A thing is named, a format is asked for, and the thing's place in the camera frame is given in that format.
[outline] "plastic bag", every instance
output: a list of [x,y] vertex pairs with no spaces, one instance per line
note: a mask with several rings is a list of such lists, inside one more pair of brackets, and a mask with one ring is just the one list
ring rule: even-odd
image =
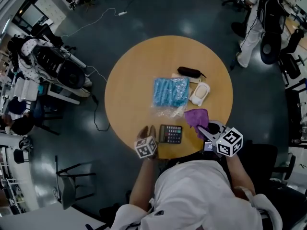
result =
[[157,78],[153,93],[152,107],[158,116],[183,116],[189,100],[189,79]]

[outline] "calculator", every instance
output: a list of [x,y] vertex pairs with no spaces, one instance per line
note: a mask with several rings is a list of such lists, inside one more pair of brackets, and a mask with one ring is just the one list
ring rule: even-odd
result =
[[182,126],[161,125],[159,142],[180,144],[182,138]]

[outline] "blue packaged item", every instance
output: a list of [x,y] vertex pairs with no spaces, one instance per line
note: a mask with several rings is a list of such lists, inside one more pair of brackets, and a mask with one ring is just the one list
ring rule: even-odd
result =
[[153,86],[153,106],[182,107],[189,100],[188,78],[157,78]]

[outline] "round wooden table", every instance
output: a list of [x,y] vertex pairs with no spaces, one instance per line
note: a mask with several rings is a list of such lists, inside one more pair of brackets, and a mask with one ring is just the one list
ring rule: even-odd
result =
[[[180,158],[202,149],[184,118],[157,117],[151,110],[154,79],[171,78],[180,66],[198,69],[207,78],[211,92],[201,107],[189,101],[187,110],[205,108],[209,118],[223,124],[229,119],[233,90],[228,71],[218,56],[205,45],[181,36],[160,36],[143,41],[126,52],[108,78],[105,93],[106,114],[118,137],[134,149],[139,131],[155,125],[157,137],[161,124],[183,127],[181,144],[159,144],[159,158]],[[197,84],[190,83],[194,90]]]

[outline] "backpack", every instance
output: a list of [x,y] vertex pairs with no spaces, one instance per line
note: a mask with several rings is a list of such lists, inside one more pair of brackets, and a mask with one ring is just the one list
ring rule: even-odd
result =
[[286,12],[281,0],[259,0],[257,17],[265,32],[283,33]]

